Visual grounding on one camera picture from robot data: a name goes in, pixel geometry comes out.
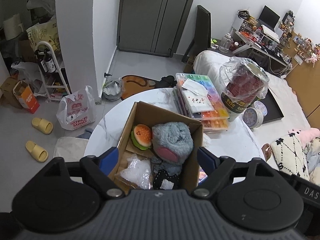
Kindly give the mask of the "open cardboard box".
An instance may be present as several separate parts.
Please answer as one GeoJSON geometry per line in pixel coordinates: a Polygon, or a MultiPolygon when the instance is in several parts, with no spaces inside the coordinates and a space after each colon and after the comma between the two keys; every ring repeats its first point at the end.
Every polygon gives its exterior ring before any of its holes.
{"type": "Polygon", "coordinates": [[[121,133],[118,162],[109,177],[126,193],[130,189],[185,189],[198,185],[197,149],[203,125],[194,119],[145,102],[134,103],[121,133]],[[133,158],[147,178],[137,183],[123,177],[133,158]]]}

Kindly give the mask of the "black laptop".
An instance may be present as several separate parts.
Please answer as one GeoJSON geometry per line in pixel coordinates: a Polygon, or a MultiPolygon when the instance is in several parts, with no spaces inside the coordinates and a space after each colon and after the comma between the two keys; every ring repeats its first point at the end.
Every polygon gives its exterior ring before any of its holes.
{"type": "Polygon", "coordinates": [[[265,25],[266,27],[274,31],[274,28],[276,27],[279,19],[280,16],[265,5],[262,12],[260,13],[260,16],[258,17],[258,22],[260,25],[265,25]]]}

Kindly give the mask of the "red cup noodle tub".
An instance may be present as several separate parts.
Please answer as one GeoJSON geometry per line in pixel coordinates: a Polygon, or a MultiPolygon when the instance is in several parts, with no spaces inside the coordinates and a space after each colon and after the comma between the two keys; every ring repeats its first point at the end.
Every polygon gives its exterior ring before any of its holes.
{"type": "Polygon", "coordinates": [[[264,99],[269,77],[256,62],[244,57],[231,57],[220,67],[221,100],[230,122],[243,113],[255,99],[264,99]]]}

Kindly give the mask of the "grey door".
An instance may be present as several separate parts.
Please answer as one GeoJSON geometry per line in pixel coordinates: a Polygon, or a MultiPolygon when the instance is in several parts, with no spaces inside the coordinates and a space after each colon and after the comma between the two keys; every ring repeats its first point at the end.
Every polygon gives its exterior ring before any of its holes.
{"type": "Polygon", "coordinates": [[[193,0],[120,0],[118,49],[172,57],[192,3],[193,0]]]}

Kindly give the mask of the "black diamond pattern pillow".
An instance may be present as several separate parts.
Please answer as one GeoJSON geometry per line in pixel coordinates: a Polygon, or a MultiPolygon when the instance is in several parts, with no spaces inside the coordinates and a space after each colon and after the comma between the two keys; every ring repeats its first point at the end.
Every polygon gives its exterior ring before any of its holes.
{"type": "Polygon", "coordinates": [[[296,133],[278,138],[270,147],[279,171],[310,180],[306,156],[296,133]]]}

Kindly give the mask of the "glass jar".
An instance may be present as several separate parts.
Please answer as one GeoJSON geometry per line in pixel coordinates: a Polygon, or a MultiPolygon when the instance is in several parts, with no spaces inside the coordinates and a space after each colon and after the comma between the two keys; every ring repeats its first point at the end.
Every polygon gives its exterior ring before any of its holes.
{"type": "Polygon", "coordinates": [[[232,37],[230,33],[226,33],[219,44],[219,51],[223,53],[228,53],[232,43],[232,37]]]}

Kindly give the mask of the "orange cat floor mat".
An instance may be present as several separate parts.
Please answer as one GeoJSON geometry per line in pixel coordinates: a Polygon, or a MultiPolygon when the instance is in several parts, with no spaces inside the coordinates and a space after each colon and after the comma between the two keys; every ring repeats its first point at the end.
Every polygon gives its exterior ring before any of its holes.
{"type": "Polygon", "coordinates": [[[154,89],[158,82],[157,80],[138,75],[126,75],[121,79],[124,84],[124,92],[121,96],[121,100],[125,100],[140,92],[154,89]]]}

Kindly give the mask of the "yellow slipper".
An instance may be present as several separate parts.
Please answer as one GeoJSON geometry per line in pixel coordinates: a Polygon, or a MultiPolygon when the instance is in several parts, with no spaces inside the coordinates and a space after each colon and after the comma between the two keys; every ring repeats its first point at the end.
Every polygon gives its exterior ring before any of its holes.
{"type": "Polygon", "coordinates": [[[54,128],[53,124],[50,121],[42,118],[33,118],[31,124],[33,128],[39,130],[40,132],[46,135],[52,133],[54,128]]]}
{"type": "Polygon", "coordinates": [[[48,152],[33,141],[27,141],[25,144],[25,148],[29,152],[29,154],[39,163],[44,163],[48,159],[48,152]]]}

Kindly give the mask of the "grey fluffy plush toy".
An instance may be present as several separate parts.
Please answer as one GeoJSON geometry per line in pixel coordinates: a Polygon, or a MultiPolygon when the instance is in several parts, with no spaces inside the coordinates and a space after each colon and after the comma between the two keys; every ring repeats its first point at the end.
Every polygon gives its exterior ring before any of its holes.
{"type": "Polygon", "coordinates": [[[183,122],[167,122],[152,127],[153,150],[162,160],[182,165],[194,148],[189,127],[183,122]]]}

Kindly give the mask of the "white metal shelf rack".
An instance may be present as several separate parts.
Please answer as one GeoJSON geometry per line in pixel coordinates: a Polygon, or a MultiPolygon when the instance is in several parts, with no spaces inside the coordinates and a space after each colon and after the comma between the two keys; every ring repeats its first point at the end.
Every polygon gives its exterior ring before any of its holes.
{"type": "Polygon", "coordinates": [[[49,42],[40,41],[35,47],[42,87],[49,101],[61,101],[71,94],[62,54],[56,53],[49,42]]]}

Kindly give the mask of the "black chair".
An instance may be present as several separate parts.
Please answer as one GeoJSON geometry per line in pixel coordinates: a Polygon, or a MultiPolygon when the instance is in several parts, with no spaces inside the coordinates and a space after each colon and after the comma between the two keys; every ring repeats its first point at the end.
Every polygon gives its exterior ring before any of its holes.
{"type": "Polygon", "coordinates": [[[203,6],[198,5],[194,37],[182,57],[183,63],[187,63],[190,56],[197,56],[200,52],[210,48],[211,28],[210,12],[203,6]]]}

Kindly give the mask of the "black rectangular tray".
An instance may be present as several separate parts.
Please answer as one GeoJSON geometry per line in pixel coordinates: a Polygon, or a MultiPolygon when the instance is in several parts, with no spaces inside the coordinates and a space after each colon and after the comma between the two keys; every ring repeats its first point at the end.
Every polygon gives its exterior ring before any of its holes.
{"type": "Polygon", "coordinates": [[[264,116],[263,124],[278,121],[284,117],[270,90],[268,90],[266,97],[264,99],[261,99],[260,101],[265,105],[267,109],[267,114],[264,116]]]}

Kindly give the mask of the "white red shopping bag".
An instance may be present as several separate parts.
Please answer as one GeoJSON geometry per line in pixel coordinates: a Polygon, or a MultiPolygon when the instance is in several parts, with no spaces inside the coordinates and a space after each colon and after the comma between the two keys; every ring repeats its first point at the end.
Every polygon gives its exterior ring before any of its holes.
{"type": "Polygon", "coordinates": [[[92,93],[92,87],[86,86],[61,99],[56,117],[63,129],[74,131],[95,122],[97,114],[92,93]]]}

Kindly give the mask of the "hamburger plush toy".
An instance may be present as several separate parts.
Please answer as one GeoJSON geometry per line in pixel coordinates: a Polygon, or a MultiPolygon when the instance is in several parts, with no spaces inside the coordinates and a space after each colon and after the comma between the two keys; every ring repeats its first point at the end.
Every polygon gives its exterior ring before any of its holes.
{"type": "Polygon", "coordinates": [[[131,131],[131,140],[140,150],[148,150],[152,146],[152,130],[144,124],[138,124],[131,131]]]}

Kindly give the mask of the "pink blanket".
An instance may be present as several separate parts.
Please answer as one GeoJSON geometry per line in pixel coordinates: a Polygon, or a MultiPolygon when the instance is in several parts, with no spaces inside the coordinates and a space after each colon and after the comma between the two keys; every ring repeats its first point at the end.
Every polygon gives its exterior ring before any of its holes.
{"type": "Polygon", "coordinates": [[[288,130],[289,133],[295,133],[296,137],[300,140],[302,144],[311,142],[316,137],[320,137],[320,131],[317,128],[310,128],[307,130],[291,129],[288,130]]]}

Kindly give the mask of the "colourful bead organizer box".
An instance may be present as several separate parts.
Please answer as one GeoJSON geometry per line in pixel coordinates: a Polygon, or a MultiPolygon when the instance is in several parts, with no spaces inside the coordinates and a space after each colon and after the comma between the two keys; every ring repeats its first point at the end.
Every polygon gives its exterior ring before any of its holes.
{"type": "Polygon", "coordinates": [[[206,133],[226,131],[229,114],[207,75],[177,73],[174,91],[181,114],[200,121],[206,133]]]}

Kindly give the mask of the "round white tin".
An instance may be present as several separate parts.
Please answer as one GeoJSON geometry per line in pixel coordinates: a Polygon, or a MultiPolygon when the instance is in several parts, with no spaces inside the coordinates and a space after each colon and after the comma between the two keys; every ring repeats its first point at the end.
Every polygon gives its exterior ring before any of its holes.
{"type": "Polygon", "coordinates": [[[261,110],[249,107],[244,111],[242,119],[250,129],[253,129],[262,125],[264,116],[261,110]]]}

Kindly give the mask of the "black and white plush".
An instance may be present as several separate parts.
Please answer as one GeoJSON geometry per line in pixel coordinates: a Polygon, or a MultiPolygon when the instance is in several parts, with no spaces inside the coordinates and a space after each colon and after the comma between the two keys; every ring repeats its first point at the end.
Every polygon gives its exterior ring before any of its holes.
{"type": "Polygon", "coordinates": [[[168,174],[164,169],[155,174],[152,182],[154,190],[177,190],[180,188],[180,175],[168,174]]]}

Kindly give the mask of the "orange cardboard box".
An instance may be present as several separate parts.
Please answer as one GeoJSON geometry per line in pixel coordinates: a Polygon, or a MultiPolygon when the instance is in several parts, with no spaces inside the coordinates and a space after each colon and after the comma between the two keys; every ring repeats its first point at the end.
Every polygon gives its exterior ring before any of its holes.
{"type": "Polygon", "coordinates": [[[12,90],[15,98],[23,108],[34,114],[39,108],[39,103],[35,98],[30,86],[25,81],[19,81],[12,90]]]}

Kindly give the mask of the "blue tissue pack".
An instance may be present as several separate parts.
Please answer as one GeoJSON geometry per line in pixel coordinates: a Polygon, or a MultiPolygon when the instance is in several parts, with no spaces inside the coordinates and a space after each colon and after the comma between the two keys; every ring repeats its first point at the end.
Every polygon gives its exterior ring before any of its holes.
{"type": "Polygon", "coordinates": [[[204,182],[207,177],[208,177],[207,174],[204,172],[202,167],[200,167],[198,184],[200,185],[202,182],[204,182]]]}

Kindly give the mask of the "person's bare foot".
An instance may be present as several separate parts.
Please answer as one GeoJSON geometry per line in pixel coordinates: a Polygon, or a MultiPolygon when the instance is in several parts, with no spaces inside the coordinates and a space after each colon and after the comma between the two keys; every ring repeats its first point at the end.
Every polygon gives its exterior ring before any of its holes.
{"type": "Polygon", "coordinates": [[[272,154],[273,154],[273,151],[272,151],[270,144],[264,144],[262,146],[261,150],[264,154],[265,160],[268,161],[272,157],[272,154]]]}

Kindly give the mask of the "clear plastic bag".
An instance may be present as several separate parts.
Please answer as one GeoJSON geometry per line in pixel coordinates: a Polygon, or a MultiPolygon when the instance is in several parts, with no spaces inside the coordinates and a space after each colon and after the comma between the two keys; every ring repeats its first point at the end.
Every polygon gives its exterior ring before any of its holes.
{"type": "Polygon", "coordinates": [[[140,189],[151,189],[151,163],[149,159],[140,159],[138,155],[132,154],[127,158],[127,168],[121,170],[119,174],[125,181],[135,184],[140,189]]]}

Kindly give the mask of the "white desk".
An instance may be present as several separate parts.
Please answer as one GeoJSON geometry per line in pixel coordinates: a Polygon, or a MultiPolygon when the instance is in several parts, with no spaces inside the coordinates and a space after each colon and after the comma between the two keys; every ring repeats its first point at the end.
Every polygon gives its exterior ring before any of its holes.
{"type": "Polygon", "coordinates": [[[292,57],[276,41],[263,34],[257,37],[252,32],[239,31],[233,27],[231,35],[234,42],[240,43],[233,51],[235,56],[247,57],[277,77],[287,75],[293,69],[292,57]]]}

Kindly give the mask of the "small grey dragon plush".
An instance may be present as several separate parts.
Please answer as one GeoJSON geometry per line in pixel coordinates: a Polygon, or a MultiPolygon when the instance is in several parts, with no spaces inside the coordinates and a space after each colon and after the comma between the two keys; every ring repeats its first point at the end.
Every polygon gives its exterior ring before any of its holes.
{"type": "Polygon", "coordinates": [[[151,163],[153,166],[153,173],[157,174],[159,171],[164,170],[169,176],[178,176],[181,174],[181,165],[168,163],[158,157],[152,157],[151,163]]]}

